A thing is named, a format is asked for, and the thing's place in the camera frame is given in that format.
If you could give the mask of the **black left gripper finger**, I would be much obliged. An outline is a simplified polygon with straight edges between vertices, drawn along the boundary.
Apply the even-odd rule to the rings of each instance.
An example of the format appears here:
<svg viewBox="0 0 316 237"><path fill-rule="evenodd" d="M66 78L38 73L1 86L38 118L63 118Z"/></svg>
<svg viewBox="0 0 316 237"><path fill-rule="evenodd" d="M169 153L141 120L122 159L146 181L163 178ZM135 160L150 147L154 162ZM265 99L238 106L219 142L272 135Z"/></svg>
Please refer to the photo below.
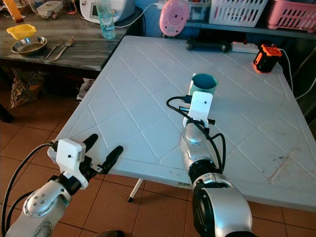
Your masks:
<svg viewBox="0 0 316 237"><path fill-rule="evenodd" d="M118 145L113 151L106 156L106 160L101 164L101 174L109 174L109 171L117 163L118 158L124 151L124 148L121 145Z"/></svg>
<svg viewBox="0 0 316 237"><path fill-rule="evenodd" d="M87 153L88 151L90 151L90 149L92 149L93 145L95 145L95 143L97 142L99 136L97 134L91 134L90 136L88 136L83 142L82 144L84 145L84 153Z"/></svg>

